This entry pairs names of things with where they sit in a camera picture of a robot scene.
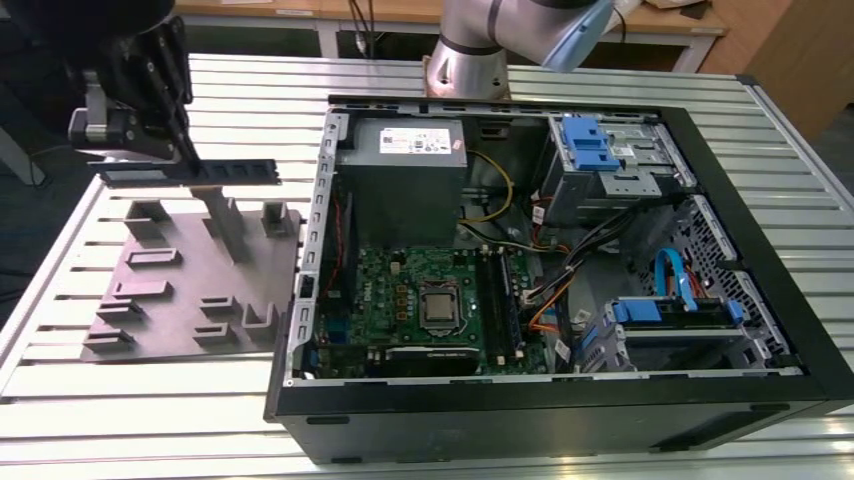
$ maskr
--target white label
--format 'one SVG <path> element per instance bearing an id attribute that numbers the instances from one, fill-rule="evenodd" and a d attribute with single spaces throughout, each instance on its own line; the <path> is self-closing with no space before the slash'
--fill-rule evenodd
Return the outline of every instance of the white label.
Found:
<path id="1" fill-rule="evenodd" d="M 611 147 L 611 153 L 615 157 L 633 157 L 635 151 L 629 147 Z"/>
<path id="2" fill-rule="evenodd" d="M 543 207 L 533 207 L 533 212 L 531 213 L 531 217 L 533 217 L 533 223 L 536 225 L 541 225 L 543 219 L 545 218 L 545 209 Z"/>
<path id="3" fill-rule="evenodd" d="M 696 27 L 691 29 L 691 33 L 708 33 L 711 35 L 721 35 L 723 30 L 719 28 L 701 28 Z"/>
<path id="4" fill-rule="evenodd" d="M 569 362 L 569 347 L 565 346 L 563 340 L 557 339 L 555 343 L 555 353 L 560 356 L 564 362 Z"/>
<path id="5" fill-rule="evenodd" d="M 276 15 L 288 15 L 290 17 L 310 17 L 314 12 L 310 10 L 276 10 Z"/>
<path id="6" fill-rule="evenodd" d="M 379 153 L 451 153 L 447 128 L 384 128 L 379 133 Z"/>

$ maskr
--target ram slot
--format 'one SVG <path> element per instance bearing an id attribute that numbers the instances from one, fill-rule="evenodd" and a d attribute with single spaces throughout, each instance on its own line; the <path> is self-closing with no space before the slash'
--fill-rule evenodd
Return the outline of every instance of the ram slot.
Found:
<path id="1" fill-rule="evenodd" d="M 503 299 L 504 308 L 501 309 L 501 320 L 505 325 L 507 335 L 509 337 L 509 349 L 512 357 L 520 359 L 524 355 L 524 341 L 521 340 L 521 329 L 519 328 L 519 310 L 516 307 L 516 297 L 512 294 L 512 277 L 509 276 L 509 264 L 507 255 L 497 255 L 497 267 L 501 274 L 501 286 L 504 288 Z"/>
<path id="2" fill-rule="evenodd" d="M 505 365 L 515 358 L 512 339 L 504 322 L 504 285 L 501 264 L 492 252 L 480 253 L 475 266 L 477 281 L 477 304 L 483 322 L 483 337 L 491 365 Z"/>

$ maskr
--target power supply label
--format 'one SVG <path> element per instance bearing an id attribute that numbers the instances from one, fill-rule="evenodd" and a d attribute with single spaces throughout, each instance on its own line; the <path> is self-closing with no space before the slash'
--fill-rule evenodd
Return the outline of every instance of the power supply label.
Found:
<path id="1" fill-rule="evenodd" d="M 451 153 L 447 128 L 384 128 L 379 132 L 379 153 Z"/>

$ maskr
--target yellow cable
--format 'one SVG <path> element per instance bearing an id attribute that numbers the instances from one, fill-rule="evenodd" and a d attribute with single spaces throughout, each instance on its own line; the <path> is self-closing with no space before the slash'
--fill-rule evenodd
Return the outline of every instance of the yellow cable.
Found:
<path id="1" fill-rule="evenodd" d="M 476 155 L 483 160 L 485 160 L 489 163 L 489 165 L 492 165 L 495 167 L 495 170 L 497 170 L 497 173 L 501 174 L 501 177 L 504 177 L 504 182 L 507 182 L 507 198 L 504 199 L 504 205 L 501 205 L 501 208 L 499 208 L 495 213 L 491 213 L 491 214 L 488 214 L 488 215 L 485 215 L 483 217 L 460 218 L 460 220 L 459 220 L 459 223 L 480 223 L 480 222 L 485 222 L 488 220 L 492 220 L 501 213 L 504 213 L 504 210 L 507 210 L 509 208 L 509 202 L 512 201 L 512 180 L 509 179 L 509 175 L 507 175 L 507 172 L 504 171 L 501 166 L 497 164 L 497 162 L 495 160 L 492 160 L 484 153 L 480 153 L 480 152 L 477 152 L 475 150 L 468 150 L 468 153 Z"/>

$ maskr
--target wooden cabinet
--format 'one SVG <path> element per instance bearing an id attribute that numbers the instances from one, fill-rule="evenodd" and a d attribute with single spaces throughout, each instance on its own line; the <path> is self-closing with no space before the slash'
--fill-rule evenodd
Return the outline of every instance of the wooden cabinet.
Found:
<path id="1" fill-rule="evenodd" d="M 713 0 L 729 26 L 701 73 L 752 75 L 803 137 L 854 100 L 854 1 Z"/>

